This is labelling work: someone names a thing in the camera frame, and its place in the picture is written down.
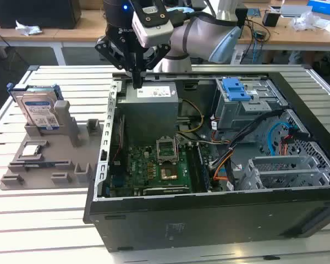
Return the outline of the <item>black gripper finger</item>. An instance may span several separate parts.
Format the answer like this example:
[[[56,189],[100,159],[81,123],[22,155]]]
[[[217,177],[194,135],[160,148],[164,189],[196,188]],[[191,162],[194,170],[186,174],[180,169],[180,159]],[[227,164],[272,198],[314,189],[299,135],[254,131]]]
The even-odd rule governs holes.
[[[103,55],[117,69],[124,69],[128,76],[132,78],[133,88],[140,88],[140,71],[136,68],[134,56],[128,51],[127,46],[119,48],[108,38],[99,38],[95,44],[96,51]]]
[[[152,70],[170,50],[171,46],[169,43],[150,48],[141,48],[139,55],[139,88],[142,88],[146,71]]]

